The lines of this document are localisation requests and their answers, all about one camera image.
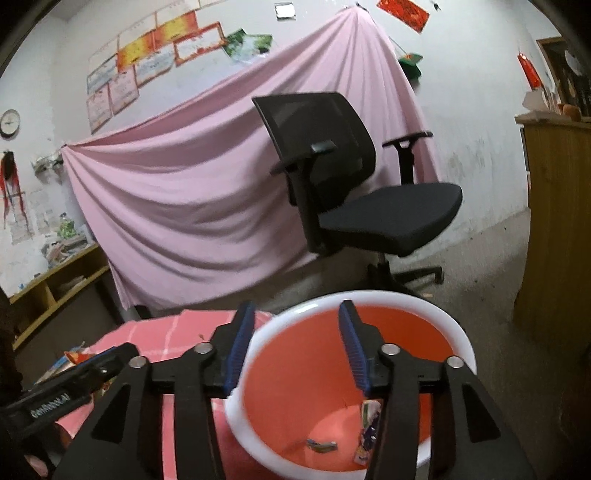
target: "chair backrest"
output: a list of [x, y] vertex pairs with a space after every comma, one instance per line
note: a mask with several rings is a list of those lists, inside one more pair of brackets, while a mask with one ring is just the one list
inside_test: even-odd
[[312, 144], [325, 140], [337, 146], [311, 168], [309, 187], [313, 192], [309, 193], [315, 201], [313, 205], [304, 202], [308, 211], [302, 211], [302, 202], [294, 194], [288, 178], [290, 201], [298, 205], [302, 217], [317, 216], [342, 205], [349, 192], [374, 172], [374, 143], [353, 107], [340, 93], [292, 93], [256, 97], [252, 101], [280, 160], [309, 151]]

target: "draped sheet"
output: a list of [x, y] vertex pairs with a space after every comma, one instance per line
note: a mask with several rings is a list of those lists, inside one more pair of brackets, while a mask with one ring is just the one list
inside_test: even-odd
[[[387, 35], [348, 8], [194, 99], [130, 128], [62, 149], [74, 193], [106, 252], [125, 308], [198, 303], [314, 258], [251, 98], [342, 93], [376, 146], [366, 193], [400, 183], [395, 148], [425, 128]], [[433, 140], [415, 148], [420, 182], [437, 181]]]

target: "silver bolt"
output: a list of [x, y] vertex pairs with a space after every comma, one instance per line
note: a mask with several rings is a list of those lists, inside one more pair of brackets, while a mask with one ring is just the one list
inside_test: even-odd
[[458, 356], [451, 356], [447, 359], [447, 364], [452, 368], [461, 368], [464, 366], [464, 360]]
[[129, 366], [131, 368], [142, 368], [146, 363], [148, 363], [148, 359], [144, 356], [135, 356], [129, 361]]
[[382, 352], [386, 355], [398, 355], [400, 353], [400, 347], [393, 343], [385, 343], [382, 345]]
[[195, 345], [195, 353], [209, 353], [213, 350], [213, 345], [209, 342], [201, 342]]

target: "orange plastic bin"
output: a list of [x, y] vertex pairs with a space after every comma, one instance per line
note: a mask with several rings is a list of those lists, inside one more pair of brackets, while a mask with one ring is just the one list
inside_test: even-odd
[[[355, 387], [338, 327], [338, 307], [351, 299], [361, 319], [386, 342], [442, 361], [462, 357], [476, 372], [472, 346], [447, 313], [422, 299], [386, 291], [337, 293], [293, 307], [257, 330], [240, 383], [226, 401], [238, 442], [275, 473], [296, 480], [361, 480], [354, 463], [363, 396]], [[429, 395], [421, 396], [417, 464], [430, 454]], [[307, 439], [335, 441], [338, 450], [316, 453]]]

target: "office chair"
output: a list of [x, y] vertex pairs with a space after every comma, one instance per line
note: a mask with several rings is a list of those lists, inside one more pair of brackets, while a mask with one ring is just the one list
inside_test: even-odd
[[343, 247], [377, 252], [368, 266], [372, 288], [417, 296], [410, 281], [435, 275], [441, 267], [392, 275], [385, 254], [407, 257], [443, 232], [462, 204], [462, 189], [451, 183], [414, 185], [412, 152], [431, 132], [388, 140], [398, 150], [402, 185], [355, 200], [349, 192], [375, 170], [375, 148], [363, 122], [336, 92], [270, 95], [252, 99], [279, 155], [272, 175], [285, 173], [289, 201], [300, 211], [308, 249], [321, 256]]

